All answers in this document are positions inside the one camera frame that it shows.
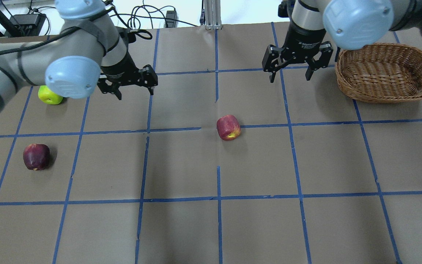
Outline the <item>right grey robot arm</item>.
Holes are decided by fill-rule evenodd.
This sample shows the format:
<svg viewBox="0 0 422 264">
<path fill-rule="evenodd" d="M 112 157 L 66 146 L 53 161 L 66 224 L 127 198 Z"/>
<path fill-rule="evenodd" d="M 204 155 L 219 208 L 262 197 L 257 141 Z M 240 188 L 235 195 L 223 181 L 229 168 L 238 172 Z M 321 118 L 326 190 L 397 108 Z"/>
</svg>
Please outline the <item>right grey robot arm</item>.
<svg viewBox="0 0 422 264">
<path fill-rule="evenodd" d="M 339 50 L 360 50 L 388 31 L 418 28 L 422 35 L 422 0 L 283 0 L 278 16 L 290 20 L 281 47 L 269 45 L 262 68 L 270 82 L 287 65 L 306 63 L 306 80 L 328 66 L 333 55 L 328 33 Z"/>
</svg>

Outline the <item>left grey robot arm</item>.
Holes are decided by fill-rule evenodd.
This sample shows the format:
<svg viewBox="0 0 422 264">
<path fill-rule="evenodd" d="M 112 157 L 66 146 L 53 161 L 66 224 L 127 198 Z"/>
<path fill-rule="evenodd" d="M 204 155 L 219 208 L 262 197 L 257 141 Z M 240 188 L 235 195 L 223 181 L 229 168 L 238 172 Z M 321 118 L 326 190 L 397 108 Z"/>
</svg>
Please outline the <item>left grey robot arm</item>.
<svg viewBox="0 0 422 264">
<path fill-rule="evenodd" d="M 96 88 L 119 100 L 119 88 L 146 87 L 158 77 L 136 67 L 128 50 L 139 31 L 114 26 L 102 0 L 57 0 L 60 34 L 43 42 L 0 43 L 0 113 L 23 87 L 45 85 L 64 98 L 87 98 Z"/>
</svg>

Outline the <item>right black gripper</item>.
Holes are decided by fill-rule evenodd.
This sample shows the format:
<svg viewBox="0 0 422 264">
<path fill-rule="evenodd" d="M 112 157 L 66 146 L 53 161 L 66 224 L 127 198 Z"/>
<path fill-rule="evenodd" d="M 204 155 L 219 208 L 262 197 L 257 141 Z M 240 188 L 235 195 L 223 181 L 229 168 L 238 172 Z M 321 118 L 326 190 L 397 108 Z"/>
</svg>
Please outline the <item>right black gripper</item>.
<svg viewBox="0 0 422 264">
<path fill-rule="evenodd" d="M 270 73 L 274 83 L 276 74 L 287 65 L 308 64 L 305 77 L 309 81 L 318 69 L 328 67 L 334 53 L 329 41 L 323 41 L 325 30 L 289 28 L 282 47 L 268 45 L 262 60 L 263 70 Z"/>
</svg>

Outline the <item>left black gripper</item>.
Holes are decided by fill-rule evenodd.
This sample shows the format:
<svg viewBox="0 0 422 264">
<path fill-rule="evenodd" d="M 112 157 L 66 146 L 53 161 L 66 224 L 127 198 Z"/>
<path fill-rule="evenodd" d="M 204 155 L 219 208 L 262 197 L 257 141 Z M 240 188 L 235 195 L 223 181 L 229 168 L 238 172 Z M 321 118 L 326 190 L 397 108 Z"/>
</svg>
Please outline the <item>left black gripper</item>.
<svg viewBox="0 0 422 264">
<path fill-rule="evenodd" d="M 152 65 L 136 67 L 132 57 L 125 55 L 124 58 L 111 66 L 101 66 L 101 75 L 97 81 L 97 87 L 101 92 L 115 95 L 122 100 L 120 86 L 137 85 L 146 87 L 151 96 L 154 95 L 154 88 L 159 84 L 158 76 Z"/>
</svg>

